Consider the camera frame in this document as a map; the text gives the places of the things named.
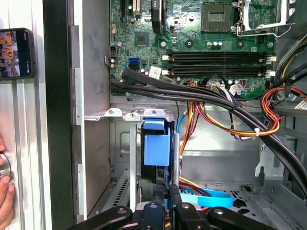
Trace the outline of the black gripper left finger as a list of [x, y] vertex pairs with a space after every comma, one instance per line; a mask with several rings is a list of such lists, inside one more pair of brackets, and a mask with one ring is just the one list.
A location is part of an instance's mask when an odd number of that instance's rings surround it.
[[70, 227], [71, 230], [163, 230], [165, 228], [166, 185], [153, 186], [153, 201], [137, 204], [132, 211], [125, 206], [112, 207]]

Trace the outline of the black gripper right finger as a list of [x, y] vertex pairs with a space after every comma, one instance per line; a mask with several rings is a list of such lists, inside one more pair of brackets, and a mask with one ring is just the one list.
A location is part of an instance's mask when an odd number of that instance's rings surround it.
[[195, 206], [183, 202], [179, 188], [175, 184], [169, 186], [169, 197], [175, 216], [177, 230], [270, 230], [271, 227], [238, 214], [225, 207], [212, 207], [203, 218]]

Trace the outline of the person's hand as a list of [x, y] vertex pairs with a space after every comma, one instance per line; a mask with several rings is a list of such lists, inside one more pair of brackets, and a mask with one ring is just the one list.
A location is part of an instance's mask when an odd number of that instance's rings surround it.
[[15, 185], [10, 183], [10, 176], [0, 179], [0, 229], [6, 229], [14, 216], [13, 202], [15, 197]]

